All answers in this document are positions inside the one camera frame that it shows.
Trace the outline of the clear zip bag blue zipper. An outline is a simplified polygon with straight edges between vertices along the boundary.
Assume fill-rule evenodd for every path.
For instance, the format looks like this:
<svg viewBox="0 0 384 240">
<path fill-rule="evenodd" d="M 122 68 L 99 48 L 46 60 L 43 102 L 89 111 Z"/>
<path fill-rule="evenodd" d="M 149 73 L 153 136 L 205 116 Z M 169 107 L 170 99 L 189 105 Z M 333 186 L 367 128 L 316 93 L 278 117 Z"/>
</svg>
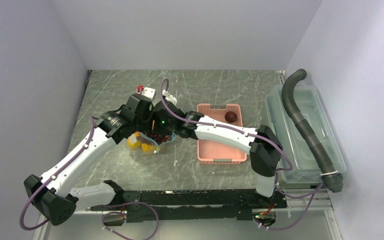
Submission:
<svg viewBox="0 0 384 240">
<path fill-rule="evenodd" d="M 160 135 L 137 131 L 127 138 L 127 146 L 145 154 L 158 154 L 164 146 L 172 143 L 175 139 L 174 133 L 172 135 Z"/>
</svg>

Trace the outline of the yellow lemon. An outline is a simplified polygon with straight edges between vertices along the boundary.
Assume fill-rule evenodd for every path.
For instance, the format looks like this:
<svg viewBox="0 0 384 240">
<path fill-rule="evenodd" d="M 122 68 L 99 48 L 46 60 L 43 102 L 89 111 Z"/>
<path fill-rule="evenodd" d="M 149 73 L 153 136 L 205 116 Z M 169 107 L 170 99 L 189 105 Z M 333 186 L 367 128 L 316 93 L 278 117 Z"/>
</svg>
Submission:
<svg viewBox="0 0 384 240">
<path fill-rule="evenodd" d="M 132 149 L 137 149 L 142 145 L 142 135 L 140 132 L 135 132 L 127 139 L 127 145 Z"/>
</svg>

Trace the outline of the pink perforated plastic basket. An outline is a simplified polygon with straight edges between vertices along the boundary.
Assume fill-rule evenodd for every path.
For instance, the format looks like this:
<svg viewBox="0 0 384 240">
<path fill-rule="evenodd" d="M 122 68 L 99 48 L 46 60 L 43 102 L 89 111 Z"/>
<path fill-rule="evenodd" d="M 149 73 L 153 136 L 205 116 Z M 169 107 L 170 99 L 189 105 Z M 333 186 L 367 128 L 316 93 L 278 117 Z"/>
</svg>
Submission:
<svg viewBox="0 0 384 240">
<path fill-rule="evenodd" d="M 197 111 L 209 116 L 210 118 L 238 127 L 243 126 L 241 107 L 238 104 L 228 103 L 216 105 L 210 103 L 199 103 Z M 228 111 L 235 112 L 238 120 L 234 123 L 225 121 L 225 113 Z M 197 157 L 201 164 L 242 164 L 247 160 L 245 152 L 211 140 L 197 141 Z"/>
</svg>

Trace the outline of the dark red grape bunch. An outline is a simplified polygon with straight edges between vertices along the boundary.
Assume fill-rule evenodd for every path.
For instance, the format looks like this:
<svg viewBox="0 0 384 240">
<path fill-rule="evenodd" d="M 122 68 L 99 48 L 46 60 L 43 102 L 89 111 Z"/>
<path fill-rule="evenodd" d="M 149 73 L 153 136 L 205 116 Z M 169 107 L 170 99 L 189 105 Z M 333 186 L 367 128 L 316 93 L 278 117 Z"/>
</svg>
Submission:
<svg viewBox="0 0 384 240">
<path fill-rule="evenodd" d="M 154 140 L 157 144 L 167 143 L 173 139 L 171 135 L 163 135 L 156 133 L 146 133 L 145 135 L 148 138 Z"/>
</svg>

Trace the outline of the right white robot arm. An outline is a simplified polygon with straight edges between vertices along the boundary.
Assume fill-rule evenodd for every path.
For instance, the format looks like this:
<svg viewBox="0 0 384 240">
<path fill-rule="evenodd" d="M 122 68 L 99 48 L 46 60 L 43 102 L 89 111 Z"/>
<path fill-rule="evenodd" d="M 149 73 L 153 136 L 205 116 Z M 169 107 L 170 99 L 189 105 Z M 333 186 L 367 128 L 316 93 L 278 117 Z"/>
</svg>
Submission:
<svg viewBox="0 0 384 240">
<path fill-rule="evenodd" d="M 270 127 L 236 126 L 211 118 L 200 112 L 183 113 L 171 102 L 161 100 L 153 109 L 160 128 L 184 139 L 213 141 L 238 149 L 249 156 L 257 175 L 255 200 L 267 208 L 275 201 L 277 166 L 283 147 Z"/>
</svg>

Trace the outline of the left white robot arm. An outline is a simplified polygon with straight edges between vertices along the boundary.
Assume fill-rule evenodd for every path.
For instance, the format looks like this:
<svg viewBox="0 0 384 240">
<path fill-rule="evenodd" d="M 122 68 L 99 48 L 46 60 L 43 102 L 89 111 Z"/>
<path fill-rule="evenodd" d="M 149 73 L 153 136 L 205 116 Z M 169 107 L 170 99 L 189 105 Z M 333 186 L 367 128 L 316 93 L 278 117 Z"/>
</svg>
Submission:
<svg viewBox="0 0 384 240">
<path fill-rule="evenodd" d="M 84 200 L 74 193 L 74 185 L 94 161 L 151 121 L 155 95 L 155 92 L 134 93 L 117 110 L 91 117 L 89 133 L 70 153 L 42 175 L 29 175 L 23 182 L 28 201 L 21 212 L 21 228 L 35 229 L 24 223 L 29 205 L 45 217 L 46 223 L 58 226 L 67 221 Z"/>
</svg>

